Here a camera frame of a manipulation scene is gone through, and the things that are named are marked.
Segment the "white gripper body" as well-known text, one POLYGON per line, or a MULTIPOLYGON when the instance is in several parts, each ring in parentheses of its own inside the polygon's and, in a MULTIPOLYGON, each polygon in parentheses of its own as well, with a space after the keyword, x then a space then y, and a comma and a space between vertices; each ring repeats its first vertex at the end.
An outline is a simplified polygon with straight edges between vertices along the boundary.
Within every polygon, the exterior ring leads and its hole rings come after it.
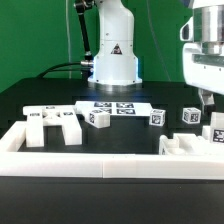
POLYGON ((193 18, 180 30, 183 76, 188 85, 224 95, 224 46, 221 55, 205 55, 193 41, 193 18))

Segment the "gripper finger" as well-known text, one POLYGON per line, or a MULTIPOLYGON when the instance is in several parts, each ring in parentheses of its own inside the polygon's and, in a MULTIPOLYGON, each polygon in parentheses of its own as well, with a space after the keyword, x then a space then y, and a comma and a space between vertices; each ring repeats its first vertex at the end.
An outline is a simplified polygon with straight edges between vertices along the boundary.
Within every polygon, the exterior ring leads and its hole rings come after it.
POLYGON ((201 101, 202 112, 210 114, 215 110, 214 96, 211 91, 199 89, 198 95, 201 101))

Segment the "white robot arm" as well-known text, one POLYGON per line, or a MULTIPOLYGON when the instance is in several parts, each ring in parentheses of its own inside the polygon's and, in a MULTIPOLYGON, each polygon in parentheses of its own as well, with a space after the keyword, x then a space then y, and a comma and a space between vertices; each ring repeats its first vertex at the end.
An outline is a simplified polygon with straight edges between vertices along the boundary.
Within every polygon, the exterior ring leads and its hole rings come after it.
MULTIPOLYGON (((185 82, 198 89, 204 106, 224 95, 224 0, 181 0, 193 12, 180 29, 185 82)), ((95 0, 100 17, 100 49, 93 59, 91 87, 111 92, 142 85, 133 53, 134 16, 121 0, 95 0)))

